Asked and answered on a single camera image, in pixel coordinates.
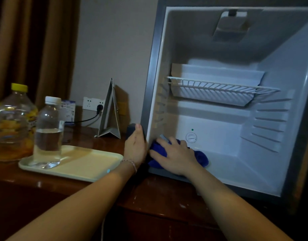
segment wire shelf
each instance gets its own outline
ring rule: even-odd
[[[167,79],[174,96],[238,106],[245,106],[254,96],[266,96],[280,91],[263,86],[196,81],[170,76]]]

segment hand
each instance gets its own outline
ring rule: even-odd
[[[135,131],[125,141],[124,158],[133,161],[137,168],[144,162],[146,155],[146,143],[143,129],[140,124],[135,125]]]
[[[162,156],[154,150],[149,151],[150,156],[164,169],[177,175],[186,176],[193,167],[200,166],[194,156],[194,151],[187,148],[184,140],[181,140],[180,145],[174,137],[169,137],[169,140],[172,145],[161,138],[156,140],[166,150],[167,157]]]

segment blue cloth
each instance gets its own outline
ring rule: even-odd
[[[163,146],[161,146],[159,143],[157,143],[156,141],[154,141],[150,147],[151,150],[155,150],[156,152],[160,153],[162,156],[167,157],[167,153],[166,150],[164,149]],[[197,160],[197,162],[202,166],[202,167],[206,167],[208,165],[208,158],[206,157],[206,155],[201,152],[201,151],[194,151],[194,155],[195,158]],[[149,161],[148,165],[154,168],[158,168],[158,169],[163,169],[163,167],[157,162],[155,161],[153,158],[151,158],[152,160]]]

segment temperature dial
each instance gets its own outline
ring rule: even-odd
[[[189,143],[195,143],[197,140],[197,136],[195,133],[188,133],[186,135],[186,141],[189,142]]]

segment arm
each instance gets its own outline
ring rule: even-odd
[[[187,177],[209,207],[213,217],[228,240],[291,240],[264,215],[239,197],[222,182],[197,163],[192,149],[186,142],[179,145],[170,138],[172,145],[162,139],[168,156],[151,150],[150,155],[166,170]]]
[[[125,142],[124,158],[132,160],[139,167],[145,154],[143,130],[137,124],[135,132]],[[134,173],[130,162],[121,162],[109,174],[64,199],[12,235],[8,241],[88,240]]]

